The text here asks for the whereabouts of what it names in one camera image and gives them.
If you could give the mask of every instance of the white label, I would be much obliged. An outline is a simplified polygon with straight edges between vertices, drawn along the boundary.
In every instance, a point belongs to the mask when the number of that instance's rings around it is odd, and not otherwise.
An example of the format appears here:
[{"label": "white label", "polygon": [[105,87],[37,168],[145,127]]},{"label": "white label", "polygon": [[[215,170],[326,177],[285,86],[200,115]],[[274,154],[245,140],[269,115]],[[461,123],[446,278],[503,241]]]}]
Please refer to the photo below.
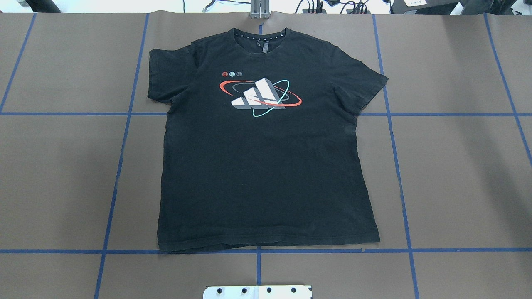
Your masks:
[{"label": "white label", "polygon": [[420,5],[426,5],[427,4],[427,1],[425,1],[425,0],[404,0],[404,2],[405,2],[405,4],[408,7],[420,6]]}]

